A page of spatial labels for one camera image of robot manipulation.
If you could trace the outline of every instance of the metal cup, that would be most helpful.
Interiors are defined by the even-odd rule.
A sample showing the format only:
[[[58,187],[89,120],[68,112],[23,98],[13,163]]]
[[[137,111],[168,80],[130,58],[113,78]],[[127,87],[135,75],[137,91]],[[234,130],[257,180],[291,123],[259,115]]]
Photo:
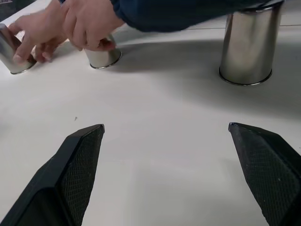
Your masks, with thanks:
[[[220,76],[250,86],[272,75],[272,64],[284,1],[236,12],[228,17]]]
[[[5,24],[0,24],[0,60],[12,74],[25,72],[36,63],[32,55],[21,64],[13,61],[16,50],[20,45],[20,40],[9,31]]]
[[[109,35],[108,40],[115,43],[113,37]],[[86,55],[89,59],[91,67],[94,69],[103,69],[110,67],[115,64],[121,58],[121,51],[119,49],[114,49],[111,51],[90,51],[85,49]]]

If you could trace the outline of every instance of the white table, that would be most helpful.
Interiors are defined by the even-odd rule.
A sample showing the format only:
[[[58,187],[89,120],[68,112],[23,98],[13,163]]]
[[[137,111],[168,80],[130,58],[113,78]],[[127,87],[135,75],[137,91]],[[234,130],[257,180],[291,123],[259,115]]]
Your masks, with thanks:
[[[301,24],[297,6],[284,15],[274,74],[256,87],[219,78],[214,21],[170,34],[124,27],[114,34],[124,56],[104,70],[69,43],[20,75],[0,62],[0,219],[66,136],[103,123],[84,226],[267,226],[227,129],[259,126],[301,153],[301,26],[287,26]]]

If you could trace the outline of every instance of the fingernail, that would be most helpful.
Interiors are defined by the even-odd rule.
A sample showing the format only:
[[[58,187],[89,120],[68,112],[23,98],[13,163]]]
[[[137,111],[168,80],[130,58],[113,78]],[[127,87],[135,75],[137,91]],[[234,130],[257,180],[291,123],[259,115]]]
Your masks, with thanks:
[[[51,55],[49,53],[42,53],[42,56],[47,60],[51,61]]]
[[[17,64],[22,63],[24,60],[22,59],[22,57],[20,57],[18,54],[15,54],[13,57],[13,61]]]

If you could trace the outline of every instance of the silver cylinder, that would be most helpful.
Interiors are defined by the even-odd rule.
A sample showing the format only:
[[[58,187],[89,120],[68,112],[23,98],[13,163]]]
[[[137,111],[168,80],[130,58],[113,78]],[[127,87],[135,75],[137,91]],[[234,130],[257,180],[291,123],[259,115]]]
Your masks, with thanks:
[[[248,8],[228,17],[220,76],[236,85],[257,85],[272,75],[284,1]]]
[[[115,43],[111,35],[109,35],[107,39]],[[117,48],[111,51],[90,51],[85,49],[85,52],[91,67],[94,69],[103,69],[112,66],[119,61],[122,55],[121,51]]]
[[[9,31],[5,24],[0,24],[0,60],[12,74],[25,72],[36,63],[32,55],[21,64],[13,61],[16,50],[20,45],[20,40]]]

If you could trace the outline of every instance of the dark blue sleeve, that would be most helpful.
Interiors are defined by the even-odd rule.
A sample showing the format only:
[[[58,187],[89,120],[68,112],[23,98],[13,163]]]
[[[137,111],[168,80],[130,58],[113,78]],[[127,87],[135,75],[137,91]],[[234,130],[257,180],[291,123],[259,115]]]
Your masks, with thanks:
[[[111,0],[116,15],[142,32],[174,32],[267,0]]]

